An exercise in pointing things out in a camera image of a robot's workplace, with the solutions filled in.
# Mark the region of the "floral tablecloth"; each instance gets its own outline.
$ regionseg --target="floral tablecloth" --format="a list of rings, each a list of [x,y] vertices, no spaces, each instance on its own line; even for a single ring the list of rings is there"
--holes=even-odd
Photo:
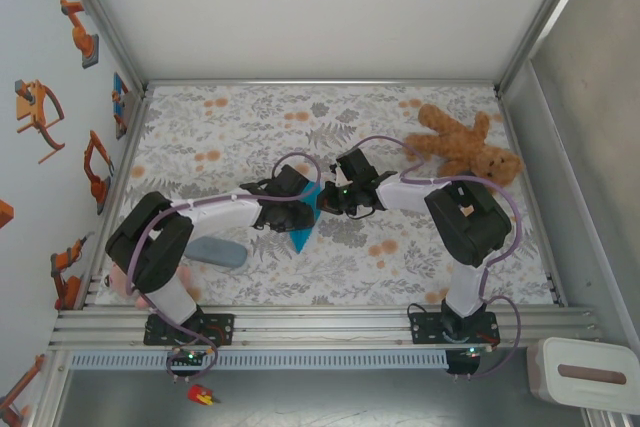
[[[198,198],[227,192],[270,175],[275,161],[293,150],[307,152],[324,172],[360,139],[384,134],[398,139],[429,132],[418,109],[433,103],[466,125],[483,110],[492,117],[488,143],[509,147],[493,88],[403,85],[217,85],[157,87],[146,115],[120,219],[147,192]],[[374,141],[363,147],[379,172],[409,166],[401,150]],[[434,158],[416,175],[432,176]],[[309,164],[290,164],[313,177]],[[549,304],[538,246],[516,180],[507,189],[524,216],[517,252],[494,266],[488,293],[518,303]],[[508,205],[499,199],[506,212]],[[452,258],[429,216],[381,212],[364,220],[322,213],[302,253],[288,234],[221,231],[249,251],[241,273],[184,259],[193,273],[192,295],[203,305],[406,305],[439,303],[447,292]],[[107,258],[104,269],[111,263]],[[98,304],[126,300],[104,286]]]

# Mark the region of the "teddy bear arm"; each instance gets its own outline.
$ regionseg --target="teddy bear arm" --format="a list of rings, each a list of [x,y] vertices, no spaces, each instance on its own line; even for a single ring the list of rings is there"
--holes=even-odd
[[[489,125],[491,120],[486,112],[478,112],[476,114],[476,120],[473,124],[473,131],[480,136],[482,140],[487,138],[487,134],[489,133]]]

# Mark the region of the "gray sponge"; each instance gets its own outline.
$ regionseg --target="gray sponge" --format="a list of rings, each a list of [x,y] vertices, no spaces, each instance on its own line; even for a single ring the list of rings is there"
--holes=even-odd
[[[184,251],[187,259],[238,268],[247,260],[247,249],[240,244],[215,237],[200,237],[189,242]]]

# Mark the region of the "cable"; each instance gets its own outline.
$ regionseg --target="cable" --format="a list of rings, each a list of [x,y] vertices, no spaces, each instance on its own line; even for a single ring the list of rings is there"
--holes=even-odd
[[[428,314],[429,312],[427,312],[427,309],[425,309],[424,307],[422,307],[420,304],[416,304],[415,302],[412,302],[411,304],[409,304],[407,306],[407,317],[409,317],[411,315],[411,307],[415,307],[417,309],[420,309],[422,312],[424,312],[425,314]]]
[[[480,288],[478,290],[478,295],[480,297],[480,300],[482,300],[482,302],[486,303],[487,305],[492,304],[496,300],[505,300],[511,305],[511,307],[513,308],[513,312],[514,312],[514,314],[516,316],[516,324],[517,324],[517,326],[516,326],[516,338],[513,341],[513,347],[511,348],[511,350],[509,351],[507,356],[502,360],[502,362],[500,362],[497,366],[493,367],[492,369],[489,369],[486,372],[482,372],[481,374],[472,375],[472,376],[470,376],[470,378],[479,379],[479,378],[487,377],[487,376],[497,372],[507,362],[509,362],[509,360],[511,360],[511,358],[515,355],[516,349],[518,348],[518,345],[520,343],[520,336],[522,335],[522,322],[521,322],[521,319],[520,319],[520,312],[518,311],[518,307],[516,306],[515,302],[513,302],[513,300],[511,300],[509,297],[507,297],[505,295],[495,295],[495,296],[491,297],[491,299],[485,300],[484,299],[484,292],[485,292],[485,288],[486,288],[486,285],[487,285],[487,279],[489,278],[489,267],[494,265],[496,262],[504,260],[505,258],[510,256],[511,254],[513,254],[513,252],[515,252],[515,250],[518,248],[518,245],[520,245],[520,241],[522,240],[522,217],[520,215],[520,210],[518,209],[518,206],[517,206],[515,200],[501,186],[499,186],[495,182],[491,182],[490,180],[483,179],[482,177],[473,177],[473,176],[470,176],[470,175],[454,175],[452,177],[441,177],[441,178],[438,178],[438,179],[407,179],[406,175],[409,172],[413,172],[414,170],[422,167],[426,163],[426,160],[422,156],[422,154],[420,154],[420,152],[418,152],[414,147],[406,144],[405,142],[402,142],[402,141],[400,141],[398,139],[394,139],[393,137],[388,137],[386,135],[372,135],[370,137],[366,137],[366,138],[362,139],[360,142],[358,142],[353,148],[355,149],[355,148],[359,147],[360,145],[364,144],[365,142],[368,142],[368,141],[374,140],[374,139],[387,140],[387,141],[396,143],[396,144],[402,146],[403,148],[409,150],[411,153],[413,153],[418,158],[419,162],[417,164],[405,169],[404,171],[402,171],[400,173],[400,181],[403,182],[403,183],[413,184],[413,185],[433,185],[433,184],[437,185],[437,184],[445,184],[447,182],[455,182],[455,181],[476,182],[476,183],[482,184],[484,186],[491,187],[496,192],[500,193],[500,195],[502,195],[502,197],[504,197],[504,199],[507,201],[507,203],[511,207],[511,210],[513,211],[513,216],[514,216],[515,222],[516,222],[516,233],[515,233],[513,242],[511,243],[511,246],[505,252],[503,252],[499,256],[497,256],[497,257],[495,257],[493,259],[489,259],[487,261],[485,269],[484,269],[484,272],[482,273],[482,278],[480,279]],[[416,306],[416,307],[422,308],[418,304],[410,304],[409,307],[407,307],[407,316],[409,316],[409,309],[411,308],[411,306]]]
[[[318,165],[318,162],[311,157],[308,154],[305,154],[303,152],[292,152],[290,154],[285,155],[284,157],[280,158],[275,166],[274,169],[272,171],[272,176],[275,173],[276,168],[282,163],[282,161],[284,161],[285,159],[289,158],[289,157],[293,157],[293,156],[301,156],[306,158],[307,160],[309,160],[313,166],[316,169],[316,180],[313,184],[313,188],[308,189],[306,192],[300,194],[300,195],[294,195],[292,197],[272,197],[272,196],[268,196],[268,195],[252,195],[252,194],[239,194],[239,195],[234,195],[234,194],[229,194],[229,195],[222,195],[219,197],[210,197],[210,198],[206,198],[206,199],[201,199],[198,200],[196,202],[193,203],[193,207],[199,207],[201,205],[210,205],[210,204],[215,204],[217,202],[226,202],[229,200],[235,201],[235,200],[269,200],[269,201],[274,201],[274,202],[291,202],[294,200],[301,200],[304,199],[305,197],[310,196],[311,194],[313,194],[316,189],[320,186],[320,180],[321,180],[321,175],[322,172],[320,170],[320,166]],[[146,240],[149,237],[149,234],[151,233],[151,231],[153,230],[153,228],[165,217],[168,217],[169,215],[175,213],[175,212],[179,212],[181,210],[190,208],[191,204],[189,203],[184,203],[184,204],[180,204],[174,207],[171,207],[167,210],[164,210],[162,212],[160,212],[158,215],[156,215],[151,222],[149,222],[147,224],[147,226],[145,227],[144,231],[142,232],[138,243],[136,244],[136,247],[133,251],[133,254],[131,256],[131,260],[129,261],[129,267],[127,269],[127,281],[125,283],[125,290],[127,292],[127,295],[132,295],[133,294],[133,278],[135,276],[135,271],[136,268],[138,266],[138,260],[140,259],[140,254],[142,253],[142,248],[144,247],[144,244],[146,242]],[[187,329],[185,327],[183,327],[180,324],[175,323],[173,320],[171,320],[169,317],[167,317],[163,312],[161,312],[158,307],[151,301],[151,299],[149,299],[146,295],[141,293],[141,297],[147,302],[147,304],[149,304],[149,307],[151,307],[154,312],[158,315],[158,317],[160,317],[165,323],[167,323],[168,325],[170,325],[171,327],[173,327],[174,329],[179,330],[180,332],[183,332],[195,339],[200,340],[201,342],[205,343],[206,345],[208,345],[210,347],[213,354],[215,354],[215,357],[213,359],[212,362],[209,363],[209,365],[207,365],[204,369],[200,370],[199,372],[197,372],[196,374],[194,374],[193,376],[191,376],[191,379],[195,379],[197,377],[200,377],[201,375],[204,375],[205,373],[207,373],[209,370],[211,370],[213,368],[213,366],[218,362],[218,348],[216,347],[215,343],[213,341],[211,341],[210,339],[206,338],[205,336],[203,336],[202,334],[199,334],[197,332],[194,332],[190,329]],[[166,369],[167,372],[172,375],[174,377],[174,379],[177,378],[177,375],[173,372],[173,370],[171,370],[171,363],[173,362],[173,360],[175,360],[178,356],[180,355],[180,352],[176,353],[175,355],[169,357],[167,359],[167,363],[166,363]]]
[[[473,374],[469,376],[469,379],[482,379],[483,377],[488,377],[498,372],[515,355],[518,345],[520,344],[520,336],[522,335],[522,319],[520,318],[520,311],[518,310],[518,306],[513,300],[511,300],[506,295],[494,295],[489,300],[482,299],[482,301],[485,302],[487,305],[493,304],[496,300],[506,300],[509,303],[509,305],[511,305],[511,308],[513,309],[513,313],[516,316],[516,338],[513,339],[513,346],[511,347],[511,350],[509,350],[509,353],[505,356],[504,359],[502,359],[502,361],[498,365],[496,365],[495,367],[492,367],[491,369],[485,372],[481,372],[479,374]]]
[[[371,217],[375,213],[376,213],[376,209],[372,207],[371,212],[367,212],[366,214],[361,215],[360,217],[351,217],[349,214],[347,214],[347,218],[351,220],[362,220],[362,219],[366,219],[367,217]]]

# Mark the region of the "white container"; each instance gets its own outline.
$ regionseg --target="white container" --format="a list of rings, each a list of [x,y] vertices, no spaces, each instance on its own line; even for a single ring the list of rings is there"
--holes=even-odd
[[[551,337],[527,349],[527,368],[539,399],[640,414],[640,362],[626,347]]]

